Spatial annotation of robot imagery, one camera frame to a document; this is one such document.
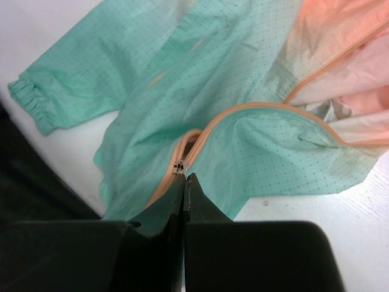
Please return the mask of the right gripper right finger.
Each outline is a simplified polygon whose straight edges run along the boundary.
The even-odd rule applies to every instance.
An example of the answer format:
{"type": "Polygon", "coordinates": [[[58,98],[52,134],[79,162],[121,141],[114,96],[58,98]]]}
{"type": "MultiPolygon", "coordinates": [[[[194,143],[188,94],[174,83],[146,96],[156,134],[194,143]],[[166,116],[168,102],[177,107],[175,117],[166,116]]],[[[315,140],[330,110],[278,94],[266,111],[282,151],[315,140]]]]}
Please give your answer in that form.
{"type": "Polygon", "coordinates": [[[184,190],[187,291],[342,291],[325,233],[307,221],[235,222],[195,174],[184,190]]]}

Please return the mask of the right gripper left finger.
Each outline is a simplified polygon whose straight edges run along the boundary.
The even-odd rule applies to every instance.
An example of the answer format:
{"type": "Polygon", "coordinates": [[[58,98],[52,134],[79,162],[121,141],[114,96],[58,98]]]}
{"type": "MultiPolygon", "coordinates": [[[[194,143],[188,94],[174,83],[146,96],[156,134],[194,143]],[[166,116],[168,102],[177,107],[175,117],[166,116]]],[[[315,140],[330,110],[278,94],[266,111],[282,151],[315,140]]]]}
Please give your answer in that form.
{"type": "Polygon", "coordinates": [[[185,176],[129,221],[1,226],[2,291],[180,291],[185,176]]]}

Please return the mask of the orange and teal jacket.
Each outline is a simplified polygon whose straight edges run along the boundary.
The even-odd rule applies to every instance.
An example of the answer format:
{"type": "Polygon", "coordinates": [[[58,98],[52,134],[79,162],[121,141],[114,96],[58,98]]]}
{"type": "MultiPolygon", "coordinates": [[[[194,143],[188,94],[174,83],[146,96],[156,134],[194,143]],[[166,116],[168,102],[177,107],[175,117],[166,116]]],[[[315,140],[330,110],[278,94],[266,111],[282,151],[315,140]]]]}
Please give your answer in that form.
{"type": "Polygon", "coordinates": [[[229,217],[361,183],[388,149],[387,1],[103,1],[9,84],[48,135],[118,116],[107,220],[195,173],[229,217]]]}

